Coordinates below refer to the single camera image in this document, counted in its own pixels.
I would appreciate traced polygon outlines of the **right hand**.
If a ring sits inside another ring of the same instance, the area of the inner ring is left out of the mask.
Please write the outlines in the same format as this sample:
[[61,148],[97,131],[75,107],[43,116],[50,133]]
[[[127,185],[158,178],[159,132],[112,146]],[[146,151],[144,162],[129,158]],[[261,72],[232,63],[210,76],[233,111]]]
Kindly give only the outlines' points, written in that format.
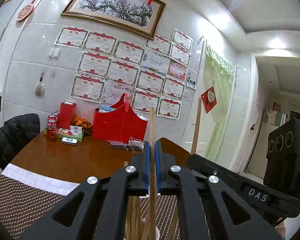
[[274,227],[274,229],[280,234],[282,239],[285,240],[285,237],[286,237],[285,223],[282,222],[282,223],[278,224],[277,226]]

